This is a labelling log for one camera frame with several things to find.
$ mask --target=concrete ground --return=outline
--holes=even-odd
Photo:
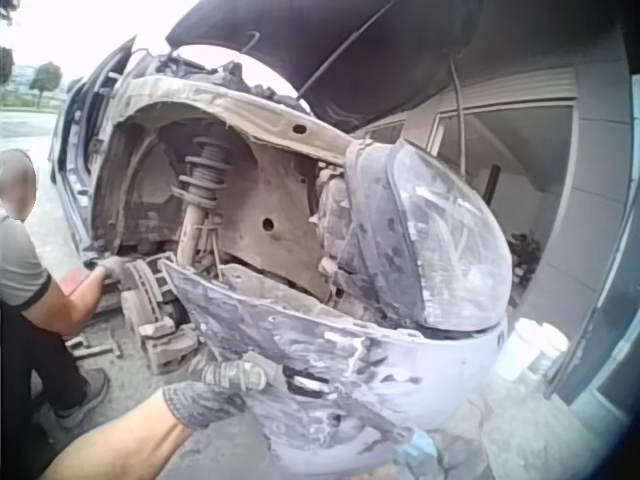
[[[47,152],[55,116],[0,113],[0,144],[27,150],[39,173],[38,199],[26,222],[36,249],[52,275],[60,277],[79,265],[64,216],[50,184]],[[103,405],[76,429],[62,430],[48,407],[38,415],[55,445],[62,448],[74,438],[129,411],[162,383],[153,377],[134,345],[120,314],[88,327],[92,344],[106,341],[107,325],[124,352],[83,360],[82,368],[105,368],[112,379]],[[516,383],[491,377],[442,429],[481,440],[494,475],[499,480],[565,480],[583,478],[605,453],[604,443],[589,434],[557,398],[545,400],[540,387],[527,377]],[[178,452],[161,478],[252,479],[265,478],[266,443],[260,425],[250,414],[215,425],[195,435]],[[394,473],[367,475],[369,479],[395,478]],[[292,478],[278,474],[277,478]]]

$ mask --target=detached bumper cover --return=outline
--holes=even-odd
[[[253,350],[306,369],[341,384],[400,425],[431,429],[444,421],[486,377],[504,340],[504,323],[476,338],[435,341],[351,319],[284,286],[261,288],[279,290],[273,298],[288,297],[289,305],[297,303],[297,310],[308,313],[241,295],[174,264],[163,268],[191,320],[223,359]],[[250,282],[251,275],[260,277],[233,274],[237,282]],[[271,387],[246,400],[290,471],[353,471],[385,462],[393,453],[390,445],[377,442],[378,432],[331,401]]]

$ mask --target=open hood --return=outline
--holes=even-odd
[[[352,132],[450,83],[448,59],[473,37],[483,0],[201,0],[169,45],[242,50],[300,90],[354,32],[393,3],[306,90],[322,121]]]

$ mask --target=hand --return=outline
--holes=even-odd
[[[211,363],[204,352],[189,367],[187,380],[165,385],[162,395],[174,417],[191,430],[239,415],[245,403],[238,392],[259,391],[267,384],[264,370],[242,361]]]
[[[131,261],[132,259],[128,257],[118,257],[117,255],[112,255],[110,257],[98,260],[96,263],[98,266],[106,270],[107,276],[109,278],[121,282],[122,275],[124,273],[124,266]]]

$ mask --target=person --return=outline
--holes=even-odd
[[[106,396],[104,370],[81,374],[61,335],[76,333],[95,311],[107,278],[120,279],[127,260],[98,262],[89,277],[64,295],[41,265],[24,228],[35,203],[35,172],[25,152],[0,153],[0,302],[2,327],[3,478],[32,476],[24,452],[31,421],[31,370],[42,379],[63,425],[79,423]],[[165,385],[138,407],[75,440],[41,480],[156,478],[194,431],[245,411],[241,392],[260,391],[264,370],[243,361],[217,363],[204,350],[188,379]]]
[[[65,295],[42,266],[25,226],[35,203],[36,177],[21,150],[0,153],[0,307],[2,354],[2,470],[21,478],[31,425],[31,372],[36,371],[55,416],[78,424],[105,398],[102,369],[80,372],[62,335],[78,332],[95,312],[102,285],[119,278],[127,260],[98,262],[86,280]]]
[[[203,351],[188,378],[67,447],[40,480],[151,480],[193,432],[245,411],[241,392],[260,391],[265,371],[243,361],[214,363]]]

